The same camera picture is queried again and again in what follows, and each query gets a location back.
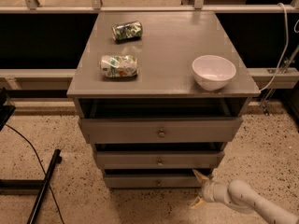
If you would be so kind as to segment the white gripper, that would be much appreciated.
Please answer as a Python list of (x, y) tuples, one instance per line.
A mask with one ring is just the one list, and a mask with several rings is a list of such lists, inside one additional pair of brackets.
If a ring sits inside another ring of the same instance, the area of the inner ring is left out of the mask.
[(196, 179), (202, 185), (201, 192), (202, 196), (197, 196), (191, 205), (191, 209), (196, 209), (203, 206), (206, 202), (208, 203), (223, 203), (231, 204), (232, 199), (228, 193), (228, 185), (219, 182), (209, 180), (206, 175), (193, 169), (192, 170)]

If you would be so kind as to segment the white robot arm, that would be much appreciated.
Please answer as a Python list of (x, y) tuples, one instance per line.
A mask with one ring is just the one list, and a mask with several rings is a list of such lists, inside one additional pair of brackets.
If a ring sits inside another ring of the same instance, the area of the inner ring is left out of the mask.
[(192, 171), (201, 187), (192, 208), (204, 203), (222, 203), (240, 213), (256, 212), (268, 224), (299, 224), (298, 216), (266, 200), (242, 180), (223, 184), (213, 181), (195, 169)]

